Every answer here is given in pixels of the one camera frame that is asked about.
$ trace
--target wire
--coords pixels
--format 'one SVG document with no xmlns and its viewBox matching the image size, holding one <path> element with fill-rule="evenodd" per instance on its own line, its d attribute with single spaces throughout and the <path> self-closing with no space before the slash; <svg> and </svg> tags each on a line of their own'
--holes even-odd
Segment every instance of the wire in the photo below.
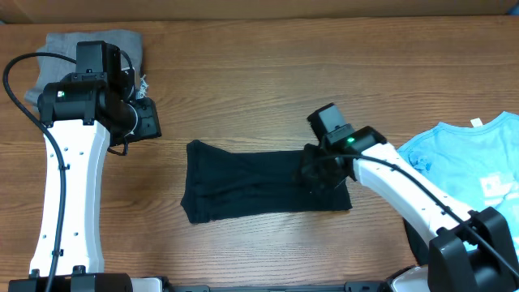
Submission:
<svg viewBox="0 0 519 292">
<path fill-rule="evenodd" d="M 128 62 L 128 67 L 130 68 L 129 70 L 134 70 L 133 69 L 133 65 L 131 65 L 131 59 L 130 59 L 130 56 L 128 56 L 127 52 L 123 51 L 122 49 L 119 51 L 119 53 L 121 53 L 121 55 L 127 60 Z M 130 97 L 131 95 L 133 94 L 133 92 L 135 91 L 135 80 L 132 80 L 131 81 L 131 90 L 130 90 L 130 93 L 128 93 L 128 97 L 126 99 L 124 99 L 125 102 L 128 102 L 130 100 Z"/>
<path fill-rule="evenodd" d="M 481 244 L 488 252 L 492 254 L 501 264 L 503 264 L 510 272 L 513 274 L 513 276 L 516 277 L 516 279 L 519 281 L 519 273 L 517 270 L 508 263 L 508 261 L 500 255 L 497 251 L 495 251 L 494 247 L 492 247 L 485 239 L 483 239 L 479 234 L 477 234 L 472 228 L 470 228 L 461 218 L 459 218 L 458 215 L 456 215 L 451 208 L 446 206 L 442 201 L 440 201 L 438 198 L 436 198 L 435 195 L 431 193 L 425 186 L 423 186 L 413 175 L 409 174 L 405 170 L 401 169 L 398 165 L 389 163 L 387 161 L 374 158 L 374 157 L 368 157 L 364 155 L 356 155 L 356 154 L 339 154 L 339 155 L 333 155 L 333 156 L 325 156 L 325 157 L 317 157 L 310 165 L 317 164 L 322 161 L 326 160 L 332 160 L 336 158 L 351 158 L 351 159 L 364 159 L 367 161 L 373 161 L 376 163 L 379 163 L 381 165 L 385 165 L 392 170 L 395 170 L 405 177 L 407 177 L 411 182 L 413 182 L 420 190 L 422 190 L 431 200 L 433 200 L 440 208 L 442 208 L 450 217 L 452 217 L 454 220 L 456 220 L 470 235 L 472 235 L 478 244 Z"/>
<path fill-rule="evenodd" d="M 120 52 L 121 52 L 121 55 L 127 60 L 128 66 L 130 67 L 130 69 L 133 69 L 133 65 L 131 65 L 130 56 L 128 56 L 127 52 L 123 51 L 122 49 L 120 50 Z"/>
<path fill-rule="evenodd" d="M 53 249 L 53 257 L 52 262 L 50 264 L 50 271 L 49 276 L 47 277 L 47 285 L 45 287 L 45 292 L 50 292 L 52 289 L 52 283 L 54 280 L 54 277 L 56 276 L 56 269 L 58 268 L 58 259 L 61 253 L 60 246 L 62 241 L 62 229 L 63 229 L 63 218 L 65 215 L 65 198 L 66 198 L 66 175 L 65 170 L 66 166 L 63 162 L 63 156 L 62 152 L 59 149 L 58 143 L 54 139 L 54 137 L 50 134 L 49 130 L 41 124 L 41 122 L 33 115 L 30 111 L 25 108 L 24 105 L 22 105 L 21 102 L 19 102 L 18 98 L 16 98 L 15 94 L 12 92 L 11 87 L 9 86 L 9 71 L 11 68 L 19 61 L 24 60 L 26 58 L 32 58 L 32 57 L 54 57 L 54 58 L 60 58 L 62 60 L 73 62 L 75 64 L 75 60 L 73 58 L 68 58 L 65 56 L 62 56 L 60 54 L 53 54 L 53 53 L 30 53 L 30 54 L 23 54 L 19 57 L 16 57 L 12 59 L 6 66 L 6 68 L 3 71 L 3 87 L 6 89 L 7 95 L 11 98 L 11 100 L 15 103 L 15 105 L 24 113 L 30 120 L 33 122 L 40 131 L 43 132 L 43 134 L 47 137 L 50 144 L 52 145 L 52 148 L 56 152 L 56 158 L 58 159 L 58 168 L 59 168 L 59 180 L 60 180 L 60 195 L 59 195 L 59 211 L 58 211 L 58 223 L 56 225 L 56 236 L 54 238 L 54 249 Z"/>
<path fill-rule="evenodd" d="M 107 151 L 112 153 L 112 154 L 119 155 L 119 156 L 126 156 L 126 155 L 128 155 L 128 141 L 127 141 L 127 138 L 126 137 L 124 138 L 124 148 L 122 149 L 122 152 L 115 151 L 115 150 L 113 150 L 110 147 L 108 147 Z"/>
</svg>

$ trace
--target cardboard wall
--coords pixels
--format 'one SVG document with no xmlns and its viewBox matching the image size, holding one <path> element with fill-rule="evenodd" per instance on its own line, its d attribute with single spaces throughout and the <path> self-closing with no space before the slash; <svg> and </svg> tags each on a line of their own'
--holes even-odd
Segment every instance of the cardboard wall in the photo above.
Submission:
<svg viewBox="0 0 519 292">
<path fill-rule="evenodd" d="M 8 23 L 499 15 L 517 0 L 0 0 Z"/>
</svg>

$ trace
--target blue shirt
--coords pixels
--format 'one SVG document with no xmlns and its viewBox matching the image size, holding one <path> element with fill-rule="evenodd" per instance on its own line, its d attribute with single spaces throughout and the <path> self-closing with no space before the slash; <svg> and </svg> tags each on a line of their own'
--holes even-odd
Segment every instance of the blue shirt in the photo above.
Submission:
<svg viewBox="0 0 519 292">
<path fill-rule="evenodd" d="M 480 127 L 438 126 L 398 149 L 418 172 L 452 197 L 507 219 L 519 255 L 519 116 L 503 112 Z"/>
</svg>

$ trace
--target black cloth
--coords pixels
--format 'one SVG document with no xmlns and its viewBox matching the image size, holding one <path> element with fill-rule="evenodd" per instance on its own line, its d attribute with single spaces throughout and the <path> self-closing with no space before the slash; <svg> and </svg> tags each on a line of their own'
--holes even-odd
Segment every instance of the black cloth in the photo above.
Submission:
<svg viewBox="0 0 519 292">
<path fill-rule="evenodd" d="M 302 151 L 229 153 L 192 141 L 181 202 L 189 222 L 351 209 L 345 183 L 329 187 L 296 179 L 301 156 Z"/>
</svg>

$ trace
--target gray cloth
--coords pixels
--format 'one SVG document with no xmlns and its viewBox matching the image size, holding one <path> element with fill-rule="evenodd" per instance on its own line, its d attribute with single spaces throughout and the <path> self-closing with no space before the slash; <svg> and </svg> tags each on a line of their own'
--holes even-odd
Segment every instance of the gray cloth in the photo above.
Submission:
<svg viewBox="0 0 519 292">
<path fill-rule="evenodd" d="M 75 59 L 75 47 L 79 41 L 105 41 L 116 45 L 130 56 L 135 69 L 135 85 L 139 87 L 140 65 L 143 60 L 143 40 L 140 33 L 117 29 L 105 32 L 73 32 L 73 33 L 49 33 L 45 46 L 38 52 L 62 54 Z M 25 93 L 25 100 L 36 105 L 43 88 L 50 82 L 58 82 L 65 75 L 75 71 L 75 65 L 51 57 L 38 57 L 40 76 L 36 86 Z M 121 59 L 122 68 L 128 67 L 125 58 Z"/>
</svg>

